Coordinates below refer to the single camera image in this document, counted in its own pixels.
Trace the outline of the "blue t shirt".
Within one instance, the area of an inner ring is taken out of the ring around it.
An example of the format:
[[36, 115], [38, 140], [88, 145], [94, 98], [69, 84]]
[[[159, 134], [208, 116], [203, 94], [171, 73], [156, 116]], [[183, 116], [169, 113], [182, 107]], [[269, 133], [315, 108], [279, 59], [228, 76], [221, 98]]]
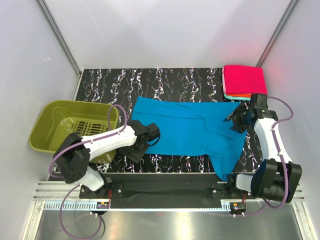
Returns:
[[220, 180], [227, 180], [241, 157], [246, 133], [232, 130], [226, 121], [238, 102], [168, 102], [138, 97], [132, 120], [143, 125], [154, 123], [159, 142], [148, 154], [190, 156], [207, 155]]

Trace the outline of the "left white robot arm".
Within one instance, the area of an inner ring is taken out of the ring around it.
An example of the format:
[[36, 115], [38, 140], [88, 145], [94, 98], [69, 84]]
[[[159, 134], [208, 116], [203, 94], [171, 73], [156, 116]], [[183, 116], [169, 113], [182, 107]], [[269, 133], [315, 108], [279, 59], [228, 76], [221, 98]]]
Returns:
[[117, 129], [90, 136], [69, 134], [53, 155], [53, 161], [67, 184], [85, 186], [97, 198], [108, 193], [111, 182], [89, 166], [91, 160], [118, 150], [134, 162], [139, 162], [149, 147], [160, 140], [160, 129], [155, 123], [147, 126], [130, 120]]

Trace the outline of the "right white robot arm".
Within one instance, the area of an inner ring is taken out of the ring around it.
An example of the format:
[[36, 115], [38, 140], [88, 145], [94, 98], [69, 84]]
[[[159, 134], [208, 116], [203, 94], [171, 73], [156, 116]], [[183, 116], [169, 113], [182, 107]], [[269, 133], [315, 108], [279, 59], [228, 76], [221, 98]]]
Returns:
[[252, 94], [249, 104], [241, 103], [225, 119], [232, 122], [231, 129], [238, 133], [253, 128], [263, 157], [254, 175], [230, 174], [226, 187], [232, 198], [249, 193], [254, 198], [263, 199], [268, 206], [274, 201], [282, 207], [291, 202], [303, 170], [292, 162], [285, 150], [278, 127], [282, 120], [269, 109], [268, 98], [266, 94]]

